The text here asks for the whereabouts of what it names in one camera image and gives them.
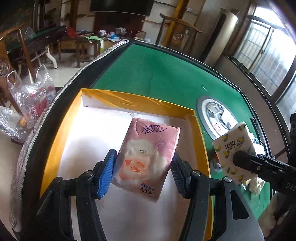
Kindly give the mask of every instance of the yellow pole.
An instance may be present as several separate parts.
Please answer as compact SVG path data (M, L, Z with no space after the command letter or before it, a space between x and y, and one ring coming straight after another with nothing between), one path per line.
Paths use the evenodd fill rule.
M178 1L177 8L176 8L176 11L175 11L173 17L175 17L175 18L182 18L183 17L183 14L186 10L186 6L184 7L184 4L186 4L186 6L187 6L188 0L179 0ZM169 28L166 32L165 38L163 40L163 46L166 46L168 44L168 41L173 33L174 25L175 25L175 22L170 23L170 26L169 26Z

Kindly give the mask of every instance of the plastic wrap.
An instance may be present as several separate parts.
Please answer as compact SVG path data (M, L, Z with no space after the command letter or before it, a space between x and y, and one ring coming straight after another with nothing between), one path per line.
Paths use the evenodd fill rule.
M21 143L24 143L30 134L25 118L16 111L2 106L0 106L0 131Z
M9 79L14 77L13 85ZM7 76L8 88L17 102L21 112L27 119L27 127L33 128L36 120L47 105L51 104L56 91L46 67L41 65L36 73L36 81L31 85L23 85L16 71Z

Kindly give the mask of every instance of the wooden pillar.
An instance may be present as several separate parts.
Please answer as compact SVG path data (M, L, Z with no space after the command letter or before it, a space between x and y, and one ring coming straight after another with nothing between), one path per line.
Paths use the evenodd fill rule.
M33 12L33 29L35 32L38 30L38 26L37 26L38 6L39 6L39 0L35 0L34 1L34 12Z
M76 31L77 11L78 11L79 0L71 1L70 19L69 26Z
M40 0L39 28L44 28L45 0Z

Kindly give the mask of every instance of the tissue pack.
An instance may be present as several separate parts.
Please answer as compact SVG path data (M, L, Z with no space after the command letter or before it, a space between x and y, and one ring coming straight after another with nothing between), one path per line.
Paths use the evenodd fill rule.
M179 134L179 127L133 118L117 156L112 183L156 202Z

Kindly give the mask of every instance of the green table surface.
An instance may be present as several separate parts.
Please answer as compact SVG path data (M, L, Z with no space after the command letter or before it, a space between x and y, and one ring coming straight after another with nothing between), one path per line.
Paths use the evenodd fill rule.
M221 101L238 122L244 121L256 136L250 120L253 117L241 93L216 76L182 59L140 45L131 45L95 83L94 89L105 89L152 97L196 109L196 101L207 95ZM209 161L214 152L212 139L198 116ZM211 173L221 179L223 173ZM259 196L242 189L243 195L258 218L270 201L270 184L265 183Z

